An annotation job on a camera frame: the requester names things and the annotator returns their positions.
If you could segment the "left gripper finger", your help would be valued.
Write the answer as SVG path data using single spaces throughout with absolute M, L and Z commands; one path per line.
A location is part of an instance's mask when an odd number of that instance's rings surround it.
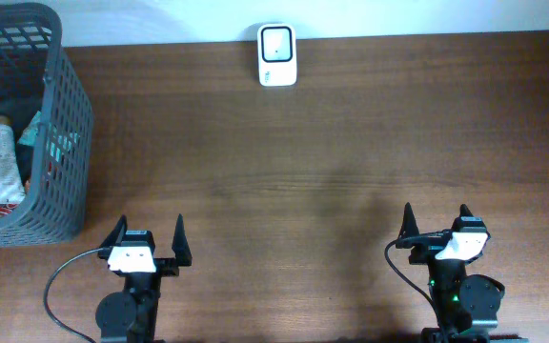
M 104 241 L 101 243 L 100 248 L 113 247 L 120 243 L 128 229 L 127 217 L 122 214 L 114 226 L 113 230 L 107 235 Z
M 174 228 L 172 250 L 179 267 L 190 267 L 193 263 L 192 252 L 185 233 L 183 215 L 179 214 Z

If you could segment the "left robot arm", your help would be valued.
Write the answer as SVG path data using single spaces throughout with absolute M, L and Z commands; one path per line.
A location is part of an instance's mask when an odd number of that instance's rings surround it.
M 153 233 L 129 229 L 126 216 L 99 246 L 97 256 L 124 279 L 123 290 L 110 293 L 97 306 L 95 321 L 102 342 L 154 341 L 161 280 L 179 276 L 180 268 L 193 263 L 181 215 L 174 227 L 173 256 L 156 257 L 154 251 Z

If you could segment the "white tube with brown cap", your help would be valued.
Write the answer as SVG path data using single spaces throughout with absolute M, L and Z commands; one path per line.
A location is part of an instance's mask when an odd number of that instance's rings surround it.
M 7 116 L 0 115 L 0 205 L 18 205 L 25 197 L 11 121 Z

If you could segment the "mint green tissue roll pack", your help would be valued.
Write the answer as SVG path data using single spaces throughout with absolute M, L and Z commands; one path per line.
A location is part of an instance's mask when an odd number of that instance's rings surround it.
M 41 122 L 41 112 L 38 111 L 30 123 L 23 129 L 17 140 L 19 145 L 34 147 L 39 133 Z M 47 150 L 56 162 L 61 162 L 63 153 L 70 152 L 80 140 L 80 134 L 77 132 L 66 132 L 57 129 L 53 124 L 49 124 L 51 134 L 47 140 Z

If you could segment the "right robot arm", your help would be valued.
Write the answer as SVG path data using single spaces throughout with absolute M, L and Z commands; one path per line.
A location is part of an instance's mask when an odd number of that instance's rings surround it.
M 505 286 L 483 274 L 468 274 L 466 266 L 479 259 L 490 239 L 483 220 L 462 204 L 452 227 L 421 233 L 412 206 L 407 203 L 396 240 L 384 249 L 390 268 L 420 293 L 435 313 L 437 326 L 424 328 L 421 342 L 524 342 L 516 334 L 492 335 L 498 326 L 498 310 Z M 408 249 L 411 265 L 428 268 L 428 290 L 424 291 L 393 263 L 389 250 Z

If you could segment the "red Top chocolate bar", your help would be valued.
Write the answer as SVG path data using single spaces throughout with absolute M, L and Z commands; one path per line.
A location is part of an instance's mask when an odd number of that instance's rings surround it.
M 0 205 L 0 219 L 13 213 L 18 204 L 2 204 Z

